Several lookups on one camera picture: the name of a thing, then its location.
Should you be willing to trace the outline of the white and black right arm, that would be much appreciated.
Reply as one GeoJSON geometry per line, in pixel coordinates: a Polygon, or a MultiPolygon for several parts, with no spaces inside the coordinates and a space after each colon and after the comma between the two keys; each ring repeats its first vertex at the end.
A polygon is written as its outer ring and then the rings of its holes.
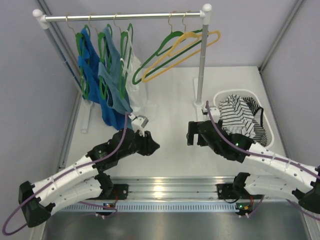
{"type": "Polygon", "coordinates": [[[228,134],[217,123],[190,121],[187,127],[187,145],[209,147],[228,161],[251,165],[268,173],[267,176],[238,173],[232,184],[238,198],[272,196],[313,213],[320,213],[320,168],[305,165],[268,150],[251,138],[228,134]]]}

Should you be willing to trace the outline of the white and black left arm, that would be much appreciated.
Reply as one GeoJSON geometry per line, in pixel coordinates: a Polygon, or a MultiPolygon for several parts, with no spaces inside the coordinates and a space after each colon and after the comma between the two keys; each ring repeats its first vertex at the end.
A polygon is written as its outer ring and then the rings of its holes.
{"type": "Polygon", "coordinates": [[[59,210],[87,199],[109,198],[114,185],[106,170],[130,155],[150,156],[159,148],[150,131],[121,129],[60,172],[34,183],[23,182],[18,203],[26,225],[36,227],[59,210]]]}

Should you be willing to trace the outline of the white black striped tank top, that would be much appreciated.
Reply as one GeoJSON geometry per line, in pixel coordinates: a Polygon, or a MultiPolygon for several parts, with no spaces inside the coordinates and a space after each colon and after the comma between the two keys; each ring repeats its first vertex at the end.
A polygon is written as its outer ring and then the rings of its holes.
{"type": "Polygon", "coordinates": [[[219,103],[221,128],[228,134],[240,134],[249,138],[256,136],[254,115],[244,99],[231,94],[219,103]]]}

